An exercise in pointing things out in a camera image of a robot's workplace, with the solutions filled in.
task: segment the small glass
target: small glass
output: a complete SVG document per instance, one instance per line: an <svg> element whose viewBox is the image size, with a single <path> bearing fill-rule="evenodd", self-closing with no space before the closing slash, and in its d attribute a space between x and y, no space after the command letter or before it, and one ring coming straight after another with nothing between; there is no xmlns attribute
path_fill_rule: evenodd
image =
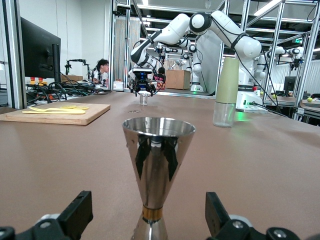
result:
<svg viewBox="0 0 320 240"><path fill-rule="evenodd" d="M231 128L234 124L236 104L215 102L213 111L213 125Z"/></svg>
<svg viewBox="0 0 320 240"><path fill-rule="evenodd" d="M148 105L148 94L140 93L140 105Z"/></svg>

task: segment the green cylinder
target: green cylinder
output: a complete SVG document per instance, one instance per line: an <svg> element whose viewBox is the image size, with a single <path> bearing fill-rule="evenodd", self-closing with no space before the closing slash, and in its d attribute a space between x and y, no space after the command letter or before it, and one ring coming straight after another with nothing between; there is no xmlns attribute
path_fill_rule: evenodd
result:
<svg viewBox="0 0 320 240"><path fill-rule="evenodd" d="M215 101L223 104L235 104L239 86L239 60L226 57L223 62Z"/></svg>

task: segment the gold band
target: gold band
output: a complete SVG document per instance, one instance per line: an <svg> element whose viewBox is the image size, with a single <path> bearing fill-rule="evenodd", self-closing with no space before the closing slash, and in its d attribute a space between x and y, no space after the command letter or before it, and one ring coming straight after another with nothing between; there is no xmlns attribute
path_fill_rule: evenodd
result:
<svg viewBox="0 0 320 240"><path fill-rule="evenodd" d="M162 208L160 209L150 209L142 206L142 216L150 221L157 221L162 218Z"/></svg>

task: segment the cocktail jigger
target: cocktail jigger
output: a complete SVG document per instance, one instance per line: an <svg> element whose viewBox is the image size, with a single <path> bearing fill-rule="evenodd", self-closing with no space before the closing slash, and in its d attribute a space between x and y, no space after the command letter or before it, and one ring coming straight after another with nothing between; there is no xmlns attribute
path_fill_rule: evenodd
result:
<svg viewBox="0 0 320 240"><path fill-rule="evenodd" d="M167 240L163 205L196 128L164 117L131 118L122 127L143 204L131 239Z"/></svg>

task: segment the computer monitor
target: computer monitor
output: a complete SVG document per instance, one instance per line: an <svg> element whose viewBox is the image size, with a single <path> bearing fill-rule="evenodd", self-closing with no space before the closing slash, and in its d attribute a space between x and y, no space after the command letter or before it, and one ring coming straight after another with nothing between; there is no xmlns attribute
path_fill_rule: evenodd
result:
<svg viewBox="0 0 320 240"><path fill-rule="evenodd" d="M289 96L289 92L292 92L295 87L296 77L295 76L285 76L284 77L284 95L286 97Z"/></svg>
<svg viewBox="0 0 320 240"><path fill-rule="evenodd" d="M21 17L21 32L26 77L54 78L61 82L61 39Z"/></svg>

